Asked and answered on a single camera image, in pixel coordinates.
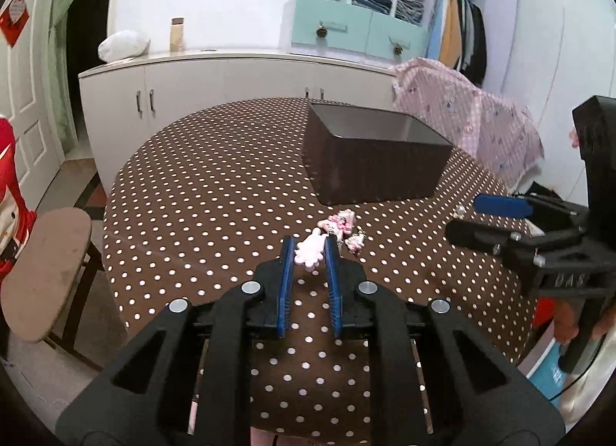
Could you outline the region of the right hand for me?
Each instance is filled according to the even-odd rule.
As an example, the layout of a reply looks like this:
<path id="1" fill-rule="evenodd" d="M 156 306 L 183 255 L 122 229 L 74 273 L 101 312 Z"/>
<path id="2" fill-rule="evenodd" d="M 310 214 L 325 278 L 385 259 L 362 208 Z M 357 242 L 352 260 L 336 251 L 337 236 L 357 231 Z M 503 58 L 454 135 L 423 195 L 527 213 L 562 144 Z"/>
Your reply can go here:
<path id="1" fill-rule="evenodd" d="M 615 306 L 607 308 L 594 325 L 592 339 L 598 340 L 615 326 Z M 569 344 L 578 335 L 578 322 L 572 305 L 565 299 L 556 299 L 553 313 L 554 338 L 560 344 Z"/>

